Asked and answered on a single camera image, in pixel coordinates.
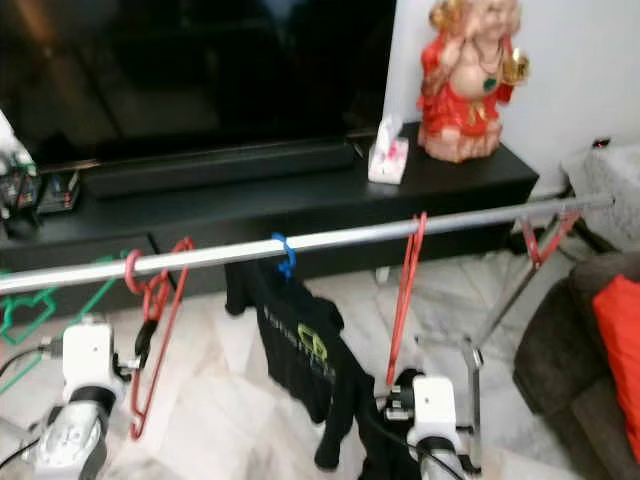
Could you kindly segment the silver metal clothes rack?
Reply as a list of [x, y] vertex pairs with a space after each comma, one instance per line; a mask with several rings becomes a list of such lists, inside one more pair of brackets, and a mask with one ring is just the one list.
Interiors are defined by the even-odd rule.
[[[428, 215], [429, 234], [467, 230], [489, 225], [506, 224], [520, 218], [536, 218], [536, 216], [556, 215], [557, 212], [570, 209], [590, 210], [611, 206], [613, 198], [609, 196], [567, 198], [567, 200], [541, 201], [535, 204], [511, 207], [495, 207], [495, 209], [471, 212], [458, 212], [443, 216]], [[415, 219], [392, 221], [392, 223], [371, 225], [343, 230], [329, 230], [307, 234], [307, 236], [287, 237], [288, 243], [297, 253], [326, 250], [366, 244], [393, 239], [408, 238], [417, 228]], [[143, 256], [137, 261], [136, 273], [160, 273], [161, 270], [180, 270], [182, 268], [211, 268], [211, 266], [243, 262], [257, 259], [270, 259], [284, 255], [282, 247], [274, 239], [238, 244], [224, 244], [202, 248], [202, 250], [182, 250], [177, 253], [159, 253], [159, 255]], [[68, 268], [47, 268], [35, 271], [24, 271], [1, 275], [0, 296], [3, 294], [26, 293], [38, 291], [46, 287], [61, 285], [78, 285], [104, 280], [124, 279], [125, 260], [113, 262], [91, 262], [91, 264], [68, 266]]]

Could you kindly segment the black fonemax logo shirt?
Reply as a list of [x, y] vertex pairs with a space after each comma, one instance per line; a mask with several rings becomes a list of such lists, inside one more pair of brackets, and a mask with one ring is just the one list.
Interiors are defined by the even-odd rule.
[[314, 462], [335, 470], [340, 444], [372, 398], [372, 379], [340, 335], [339, 308], [266, 261], [236, 262], [225, 274], [225, 310], [255, 312], [270, 379], [324, 426]]

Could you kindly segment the green plastic hanger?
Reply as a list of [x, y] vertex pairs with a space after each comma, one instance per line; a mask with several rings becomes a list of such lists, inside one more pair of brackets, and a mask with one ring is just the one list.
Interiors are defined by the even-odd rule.
[[[22, 253], [5, 253], [0, 259], [3, 275], [19, 271], [54, 268], [73, 262], [111, 262], [123, 260], [134, 246], [102, 250], [99, 255], [87, 255], [87, 247], [54, 250], [37, 259]], [[78, 285], [46, 287], [26, 293], [3, 294], [0, 298], [0, 333], [8, 346], [24, 346], [50, 335], [59, 338], [69, 325], [81, 323], [84, 316], [122, 308], [132, 294], [118, 279]]]

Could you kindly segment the black tv console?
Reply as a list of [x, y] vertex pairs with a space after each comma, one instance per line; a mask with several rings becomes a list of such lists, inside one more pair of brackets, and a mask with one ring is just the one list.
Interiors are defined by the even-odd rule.
[[[443, 163], [413, 147], [399, 186], [366, 182], [366, 166], [293, 175], [187, 191], [100, 198], [88, 188], [76, 210], [45, 216], [26, 238], [5, 239], [4, 271], [35, 270], [92, 262], [141, 250], [164, 253], [183, 238], [197, 247], [294, 237], [346, 228], [430, 218], [525, 204], [538, 183], [520, 156], [504, 145], [490, 157]], [[503, 247], [513, 223], [430, 234], [422, 260], [485, 253]], [[397, 266], [403, 239], [298, 253], [303, 278]]]

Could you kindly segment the small black electronic box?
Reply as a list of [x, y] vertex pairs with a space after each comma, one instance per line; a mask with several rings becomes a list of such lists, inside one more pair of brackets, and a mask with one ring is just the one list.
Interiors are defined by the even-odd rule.
[[81, 173], [69, 172], [44, 173], [40, 177], [40, 200], [38, 214], [68, 212], [76, 207], [81, 192]]

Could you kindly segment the green circuit board gadget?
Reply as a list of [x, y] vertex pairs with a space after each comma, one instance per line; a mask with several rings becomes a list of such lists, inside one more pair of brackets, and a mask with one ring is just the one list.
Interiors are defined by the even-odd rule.
[[4, 172], [0, 175], [1, 221], [6, 233], [27, 238], [40, 227], [38, 177], [35, 165], [19, 151], [1, 151]]

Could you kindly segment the black television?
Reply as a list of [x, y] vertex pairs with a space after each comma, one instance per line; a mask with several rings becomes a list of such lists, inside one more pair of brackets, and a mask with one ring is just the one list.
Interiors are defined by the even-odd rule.
[[0, 0], [0, 106], [40, 166], [369, 131], [397, 0]]

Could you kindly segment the red cushion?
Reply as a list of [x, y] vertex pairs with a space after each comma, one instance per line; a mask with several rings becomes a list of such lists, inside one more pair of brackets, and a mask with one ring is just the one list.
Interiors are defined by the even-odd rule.
[[616, 274], [591, 300], [628, 444], [640, 465], [640, 283]]

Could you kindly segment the red hanger with pink hook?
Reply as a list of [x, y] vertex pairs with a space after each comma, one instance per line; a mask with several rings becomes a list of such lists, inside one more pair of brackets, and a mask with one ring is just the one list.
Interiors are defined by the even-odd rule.
[[132, 413], [133, 442], [138, 442], [145, 434], [189, 274], [188, 268], [180, 269], [177, 274], [161, 270], [146, 282], [138, 282], [136, 264], [141, 256], [141, 251], [134, 250], [125, 257], [124, 282], [129, 291], [142, 297], [142, 323], [145, 320], [156, 320], [157, 330], [152, 338], [151, 352], [145, 367], [131, 381], [129, 407]]

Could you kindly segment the black soundbar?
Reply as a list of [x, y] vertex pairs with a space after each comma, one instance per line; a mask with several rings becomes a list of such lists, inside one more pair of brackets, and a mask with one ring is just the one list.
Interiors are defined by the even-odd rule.
[[344, 140], [270, 143], [93, 166], [82, 183], [91, 195], [122, 197], [332, 172], [355, 165], [356, 157]]

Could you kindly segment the blue plastic hanger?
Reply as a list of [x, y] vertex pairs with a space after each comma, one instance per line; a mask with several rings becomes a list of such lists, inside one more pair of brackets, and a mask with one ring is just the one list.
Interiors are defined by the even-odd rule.
[[276, 270], [279, 271], [285, 280], [293, 279], [294, 269], [297, 268], [296, 251], [293, 250], [291, 244], [288, 243], [288, 238], [283, 236], [282, 233], [273, 233], [271, 234], [271, 238], [280, 244], [285, 255], [284, 259], [276, 265]]

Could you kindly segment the red laughing buddha statue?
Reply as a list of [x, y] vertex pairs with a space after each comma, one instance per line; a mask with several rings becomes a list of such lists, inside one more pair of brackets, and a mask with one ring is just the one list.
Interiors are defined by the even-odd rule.
[[513, 46], [520, 0], [438, 0], [433, 41], [421, 52], [419, 145], [445, 163], [493, 155], [504, 122], [500, 106], [529, 78], [529, 55]]

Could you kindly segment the white pink tissue pack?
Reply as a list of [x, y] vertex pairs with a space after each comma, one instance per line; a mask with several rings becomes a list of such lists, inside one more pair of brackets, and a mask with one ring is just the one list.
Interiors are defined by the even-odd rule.
[[384, 186], [402, 182], [410, 154], [410, 140], [402, 136], [403, 119], [396, 114], [384, 116], [378, 127], [374, 145], [367, 155], [367, 180]]

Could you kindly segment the brown sofa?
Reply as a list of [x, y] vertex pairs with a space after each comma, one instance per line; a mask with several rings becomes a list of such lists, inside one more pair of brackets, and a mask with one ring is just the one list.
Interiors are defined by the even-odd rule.
[[557, 280], [515, 356], [513, 380], [527, 406], [549, 422], [573, 470], [591, 480], [640, 480], [591, 307], [618, 274], [640, 283], [640, 251], [603, 253]]

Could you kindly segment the grey fabric seat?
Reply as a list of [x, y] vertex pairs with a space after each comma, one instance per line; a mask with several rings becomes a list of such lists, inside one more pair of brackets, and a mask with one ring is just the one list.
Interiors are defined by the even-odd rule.
[[593, 148], [561, 169], [576, 196], [613, 198], [582, 215], [591, 232], [616, 250], [640, 250], [640, 143]]

